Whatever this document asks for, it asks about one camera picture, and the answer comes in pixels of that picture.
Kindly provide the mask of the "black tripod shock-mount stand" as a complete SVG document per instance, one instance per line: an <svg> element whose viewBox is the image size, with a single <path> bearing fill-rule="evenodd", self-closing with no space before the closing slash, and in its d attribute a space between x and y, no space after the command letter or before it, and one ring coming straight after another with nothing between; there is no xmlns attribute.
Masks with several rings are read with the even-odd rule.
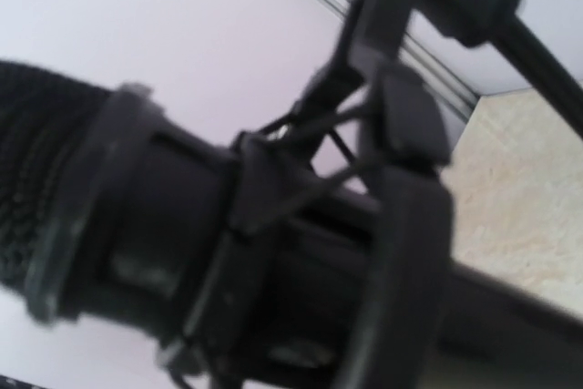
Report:
<svg viewBox="0 0 583 389"><path fill-rule="evenodd" d="M438 170L445 127L397 58L422 12L465 46L495 44L576 131L582 92L518 20L520 0L352 0L328 63L235 159L190 152L180 202L178 318L159 362L178 387L415 388L432 355L582 383L582 321L451 256Z"/></svg>

